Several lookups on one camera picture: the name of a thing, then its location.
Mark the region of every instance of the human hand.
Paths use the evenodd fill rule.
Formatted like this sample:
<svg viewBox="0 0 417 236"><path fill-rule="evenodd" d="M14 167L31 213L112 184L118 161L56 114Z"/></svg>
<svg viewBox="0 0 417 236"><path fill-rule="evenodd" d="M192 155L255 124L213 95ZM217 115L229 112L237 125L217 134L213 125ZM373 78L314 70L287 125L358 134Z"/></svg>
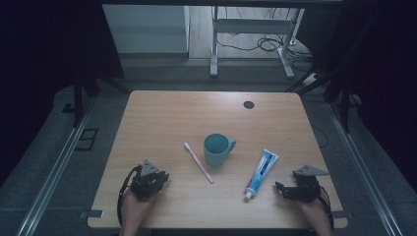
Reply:
<svg viewBox="0 0 417 236"><path fill-rule="evenodd" d="M156 195L152 195L147 199L138 199L132 192L131 188L127 188L123 194L122 204L122 229L119 236L137 235L142 221L148 215Z"/></svg>
<svg viewBox="0 0 417 236"><path fill-rule="evenodd" d="M321 196L329 206L328 194L324 189L321 189ZM318 236L332 236L333 231L331 230L328 215L326 213L325 206L319 201L314 199L310 203L302 201L294 201L294 204L298 206L300 211L303 213L304 218L314 228Z"/></svg>

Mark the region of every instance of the wall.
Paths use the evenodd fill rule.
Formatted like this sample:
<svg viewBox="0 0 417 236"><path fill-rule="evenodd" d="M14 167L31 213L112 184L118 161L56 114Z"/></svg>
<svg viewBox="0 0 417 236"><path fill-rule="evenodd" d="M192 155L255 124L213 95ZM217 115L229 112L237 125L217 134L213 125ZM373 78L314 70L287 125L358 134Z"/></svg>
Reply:
<svg viewBox="0 0 417 236"><path fill-rule="evenodd" d="M118 53L188 52L188 6L103 5Z"/></svg>

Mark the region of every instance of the teal mug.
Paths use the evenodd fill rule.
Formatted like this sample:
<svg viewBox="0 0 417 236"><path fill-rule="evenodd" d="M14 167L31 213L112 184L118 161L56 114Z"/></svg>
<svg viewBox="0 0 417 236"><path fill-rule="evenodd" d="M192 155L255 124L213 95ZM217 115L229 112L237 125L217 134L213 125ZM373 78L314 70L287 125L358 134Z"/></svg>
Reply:
<svg viewBox="0 0 417 236"><path fill-rule="evenodd" d="M206 163L211 167L222 165L235 145L235 139L226 138L221 134L207 136L204 142Z"/></svg>

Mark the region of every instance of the gray floor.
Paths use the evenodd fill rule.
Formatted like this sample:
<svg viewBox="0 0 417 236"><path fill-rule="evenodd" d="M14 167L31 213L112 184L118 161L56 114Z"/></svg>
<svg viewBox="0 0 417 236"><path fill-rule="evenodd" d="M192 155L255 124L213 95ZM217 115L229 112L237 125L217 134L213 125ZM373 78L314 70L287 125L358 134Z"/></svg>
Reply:
<svg viewBox="0 0 417 236"><path fill-rule="evenodd" d="M120 82L130 89L280 92L294 83L285 78L277 60L220 60L216 79L209 76L208 60L176 57L138 60L132 56L122 56L121 60L126 80ZM303 75L300 71L295 73L298 77ZM98 97L91 99L93 107L86 124L87 129L98 129L96 141L90 151L72 153L34 235L111 235L118 231L91 229L85 217L92 205L129 97L128 94L100 80L97 82L101 92ZM348 218L348 226L336 229L335 233L389 235L378 208L375 207L366 184L355 167L349 149L343 142L343 135L334 124L329 106L322 100L321 94L324 89L317 88L303 95L302 100ZM72 102L72 88L64 88L57 92L54 108L43 128L18 167L0 189L2 235L14 235L18 232L36 194L70 136L74 117L73 114L62 113L62 109L66 103ZM363 126L355 108L350 110L349 117L349 137L358 148L378 185L378 190L387 200L402 235L417 235L415 192ZM153 232L157 235L183 233ZM143 230L141 234L149 235L151 232ZM285 232L259 234L288 235Z"/></svg>

